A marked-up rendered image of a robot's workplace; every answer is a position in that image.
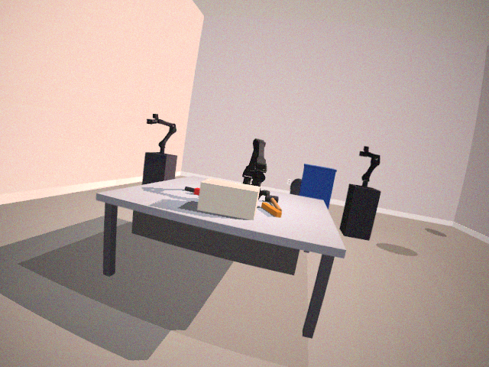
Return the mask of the beige rectangular box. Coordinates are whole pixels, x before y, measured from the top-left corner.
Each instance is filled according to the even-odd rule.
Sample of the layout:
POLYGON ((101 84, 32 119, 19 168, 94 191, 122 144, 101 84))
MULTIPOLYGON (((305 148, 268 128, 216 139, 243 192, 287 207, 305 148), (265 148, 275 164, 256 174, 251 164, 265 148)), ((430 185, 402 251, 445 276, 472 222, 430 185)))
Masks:
POLYGON ((200 182, 198 210, 254 220, 260 187, 224 180, 200 182))

